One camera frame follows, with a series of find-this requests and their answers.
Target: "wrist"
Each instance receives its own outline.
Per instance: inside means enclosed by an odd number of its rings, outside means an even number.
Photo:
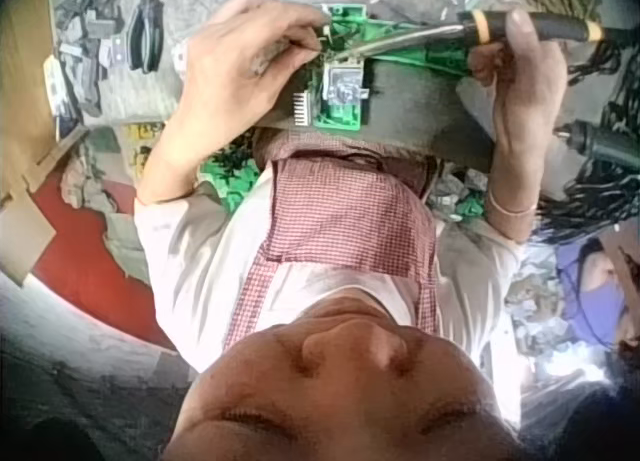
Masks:
[[[493,156],[489,189],[501,207],[519,213],[537,203],[543,175],[543,153],[519,157],[497,149]]]
[[[156,149],[176,169],[196,169],[232,140],[226,139],[223,126],[215,117],[181,106],[167,121]]]

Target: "white shirt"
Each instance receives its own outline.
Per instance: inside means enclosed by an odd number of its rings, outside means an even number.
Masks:
[[[269,231],[273,172],[268,167],[262,173],[233,216],[207,194],[206,186],[185,199],[135,207],[158,324],[199,372],[222,353],[235,304]],[[473,359],[497,323],[521,251],[482,220],[448,225],[438,238],[441,335]],[[316,301],[349,287],[379,300],[399,324],[414,324],[418,286],[413,281],[285,263],[276,271],[256,329],[289,323]]]

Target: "workbench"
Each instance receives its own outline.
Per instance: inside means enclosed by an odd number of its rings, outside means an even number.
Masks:
[[[197,31],[226,0],[161,0],[164,4],[164,47],[160,67],[148,75],[130,71],[126,63],[109,69],[100,81],[102,115],[84,115],[88,126],[120,125],[139,121],[166,120],[177,106],[182,82],[176,74],[172,48]],[[302,3],[363,3],[369,0],[291,0]],[[121,0],[126,24],[138,0]],[[633,7],[630,0],[603,0],[602,21],[605,25],[628,27],[633,18],[626,13]],[[524,5],[524,0],[478,0],[477,9],[510,9]],[[445,21],[454,21],[456,10],[464,10],[464,0],[453,6],[450,0],[381,0],[370,5],[374,17],[392,21],[437,23],[448,7]],[[589,47],[577,47],[570,57],[584,60]],[[372,79],[371,99],[365,103],[365,122],[361,131],[348,134],[357,139],[382,142],[414,149],[425,154],[451,159],[459,164],[487,170],[491,159],[491,138],[474,116],[487,121],[486,97],[477,96],[468,82],[463,98],[456,93],[457,82],[425,69],[369,61],[367,76]],[[592,76],[572,88],[565,101],[562,122],[575,118],[598,122],[603,104],[611,93],[615,76]],[[301,90],[300,80],[293,79],[282,93],[275,109],[261,125],[298,129],[292,123],[291,94]]]

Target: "woman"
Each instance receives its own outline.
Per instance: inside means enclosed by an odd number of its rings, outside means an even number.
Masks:
[[[509,51],[472,54],[481,83],[498,75],[487,219],[446,228],[437,248],[424,171],[337,138],[289,139],[228,219],[193,192],[198,165],[271,109],[327,22],[309,6],[230,0],[190,41],[183,96],[136,204],[158,322],[202,373],[166,457],[508,458],[516,445],[469,356],[531,231],[563,56],[521,10]],[[291,46],[251,74],[283,37]]]

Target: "eye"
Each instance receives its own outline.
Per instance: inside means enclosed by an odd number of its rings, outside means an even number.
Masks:
[[[241,424],[257,433],[274,434],[288,441],[297,440],[295,433],[288,427],[264,416],[250,411],[227,411],[220,416],[222,421]]]

